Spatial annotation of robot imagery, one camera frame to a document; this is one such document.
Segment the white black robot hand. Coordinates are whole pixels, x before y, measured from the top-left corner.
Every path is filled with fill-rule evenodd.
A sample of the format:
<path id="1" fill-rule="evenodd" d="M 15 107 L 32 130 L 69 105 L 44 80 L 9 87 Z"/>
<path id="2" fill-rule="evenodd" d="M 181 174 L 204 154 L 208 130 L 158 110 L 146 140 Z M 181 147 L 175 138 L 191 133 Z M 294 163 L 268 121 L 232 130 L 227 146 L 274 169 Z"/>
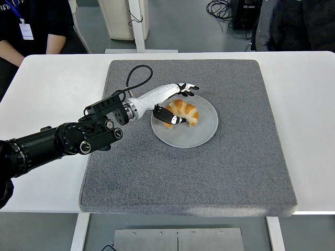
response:
<path id="1" fill-rule="evenodd" d="M 163 85 L 138 98 L 127 99 L 124 102 L 124 107 L 128 107 L 129 111 L 127 115 L 131 121 L 140 119 L 146 111 L 152 110 L 155 118 L 167 124 L 184 123 L 186 122 L 185 118 L 178 117 L 166 108 L 160 107 L 159 104 L 177 94 L 181 94 L 185 97 L 194 96 L 191 89 L 199 90 L 199 87 L 189 83 Z"/>

